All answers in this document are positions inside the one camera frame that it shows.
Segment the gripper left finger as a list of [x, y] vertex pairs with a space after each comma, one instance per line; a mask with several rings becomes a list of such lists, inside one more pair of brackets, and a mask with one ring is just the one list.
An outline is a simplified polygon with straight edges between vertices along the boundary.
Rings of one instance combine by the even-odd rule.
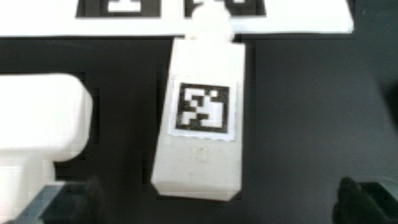
[[47, 184], [10, 224], [104, 224], [97, 178]]

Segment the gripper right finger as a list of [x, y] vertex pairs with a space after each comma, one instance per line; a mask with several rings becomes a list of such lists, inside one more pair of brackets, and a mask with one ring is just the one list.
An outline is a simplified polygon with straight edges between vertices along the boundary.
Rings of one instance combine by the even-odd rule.
[[398, 181], [340, 179], [331, 224], [398, 224]]

